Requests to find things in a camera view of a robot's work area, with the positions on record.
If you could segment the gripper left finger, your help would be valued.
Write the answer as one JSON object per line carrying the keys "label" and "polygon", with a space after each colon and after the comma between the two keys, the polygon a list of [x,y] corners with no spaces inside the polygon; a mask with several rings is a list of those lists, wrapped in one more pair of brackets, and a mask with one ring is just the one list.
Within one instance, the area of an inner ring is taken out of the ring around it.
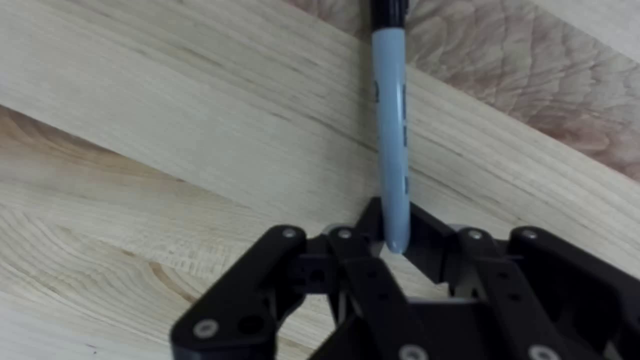
{"label": "gripper left finger", "polygon": [[381,200],[354,227],[308,238],[269,228],[176,321],[173,360],[275,360],[286,319],[310,295],[327,296],[335,328],[309,360],[402,360],[410,307],[380,259]]}

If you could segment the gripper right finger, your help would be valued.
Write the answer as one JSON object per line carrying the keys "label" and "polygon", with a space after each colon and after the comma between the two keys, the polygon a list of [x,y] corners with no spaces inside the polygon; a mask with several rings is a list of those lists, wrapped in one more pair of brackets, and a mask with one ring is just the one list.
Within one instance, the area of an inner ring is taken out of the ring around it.
{"label": "gripper right finger", "polygon": [[448,287],[417,308],[437,360],[640,360],[640,279],[544,228],[500,240],[412,205],[405,257]]}

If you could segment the grey marker pen black cap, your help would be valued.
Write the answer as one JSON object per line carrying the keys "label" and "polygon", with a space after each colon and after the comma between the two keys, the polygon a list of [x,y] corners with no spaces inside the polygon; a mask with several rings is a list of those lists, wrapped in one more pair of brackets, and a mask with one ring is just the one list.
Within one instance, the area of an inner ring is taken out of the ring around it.
{"label": "grey marker pen black cap", "polygon": [[409,0],[368,0],[384,241],[404,253],[410,243],[406,16]]}

